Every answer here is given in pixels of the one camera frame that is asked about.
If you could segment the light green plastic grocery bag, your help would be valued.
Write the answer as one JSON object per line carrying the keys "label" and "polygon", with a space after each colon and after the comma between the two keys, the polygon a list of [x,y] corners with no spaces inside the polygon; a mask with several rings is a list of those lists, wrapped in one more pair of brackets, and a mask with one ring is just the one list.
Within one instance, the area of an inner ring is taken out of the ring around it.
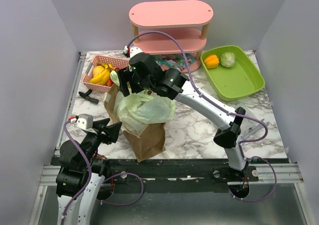
{"label": "light green plastic grocery bag", "polygon": [[139,135],[148,125],[166,123],[174,118],[174,101],[160,97],[150,90],[137,94],[129,90],[124,96],[119,91],[119,78],[115,71],[110,74],[112,87],[104,94],[104,106],[113,122],[121,122],[122,130]]}

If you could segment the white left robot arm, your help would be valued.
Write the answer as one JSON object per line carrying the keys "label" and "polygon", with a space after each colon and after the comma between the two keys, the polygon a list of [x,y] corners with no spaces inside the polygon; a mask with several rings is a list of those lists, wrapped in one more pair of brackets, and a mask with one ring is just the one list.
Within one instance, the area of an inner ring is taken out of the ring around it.
{"label": "white left robot arm", "polygon": [[60,146],[56,177],[59,225],[88,225],[102,183],[110,179],[110,162],[96,157],[100,144],[118,140],[121,122],[71,117],[63,126],[67,141]]}

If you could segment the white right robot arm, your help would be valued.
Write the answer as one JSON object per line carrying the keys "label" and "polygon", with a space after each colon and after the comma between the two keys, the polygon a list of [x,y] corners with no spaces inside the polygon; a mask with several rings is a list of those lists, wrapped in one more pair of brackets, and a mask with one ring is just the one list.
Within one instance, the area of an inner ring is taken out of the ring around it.
{"label": "white right robot arm", "polygon": [[234,109],[218,102],[200,90],[190,81],[189,76],[177,69],[163,70],[144,52],[130,57],[129,66],[117,71],[120,91],[126,97],[131,93],[151,90],[158,96],[176,100],[205,116],[217,127],[214,142],[224,148],[229,175],[235,181],[247,176],[247,162],[241,152],[238,136],[245,110]]}

